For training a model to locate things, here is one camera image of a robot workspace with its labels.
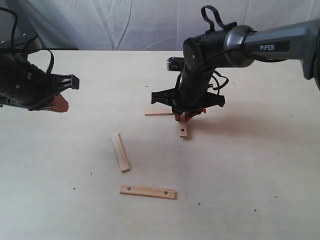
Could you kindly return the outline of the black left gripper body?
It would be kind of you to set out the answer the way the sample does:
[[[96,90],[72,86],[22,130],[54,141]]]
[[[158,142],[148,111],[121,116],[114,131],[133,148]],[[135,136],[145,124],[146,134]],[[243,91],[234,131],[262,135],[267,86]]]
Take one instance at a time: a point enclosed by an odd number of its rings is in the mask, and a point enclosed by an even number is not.
[[[0,55],[0,106],[38,110],[67,89],[78,90],[80,80],[73,74],[53,74],[54,55],[46,71],[28,61],[28,55]]]

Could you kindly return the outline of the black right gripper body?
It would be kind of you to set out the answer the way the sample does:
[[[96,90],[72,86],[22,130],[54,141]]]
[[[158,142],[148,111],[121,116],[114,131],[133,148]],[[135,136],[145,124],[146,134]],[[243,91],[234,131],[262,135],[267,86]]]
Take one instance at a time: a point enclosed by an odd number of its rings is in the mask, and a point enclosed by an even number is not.
[[[205,68],[197,72],[185,65],[178,75],[174,88],[152,92],[151,103],[172,107],[176,113],[194,112],[205,108],[225,105],[225,97],[208,91],[214,69]]]

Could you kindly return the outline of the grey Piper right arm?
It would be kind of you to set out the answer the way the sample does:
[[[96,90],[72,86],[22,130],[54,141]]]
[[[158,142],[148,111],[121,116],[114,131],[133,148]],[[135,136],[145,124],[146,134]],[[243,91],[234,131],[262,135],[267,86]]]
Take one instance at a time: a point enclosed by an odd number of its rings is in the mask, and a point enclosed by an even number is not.
[[[319,82],[320,22],[315,19],[263,31],[233,24],[186,39],[182,52],[182,57],[167,60],[167,69],[178,72],[175,87],[151,93],[151,103],[170,106],[176,120],[224,106],[221,85],[208,91],[210,80],[219,76],[219,68],[245,68],[254,61],[298,60],[304,78]]]

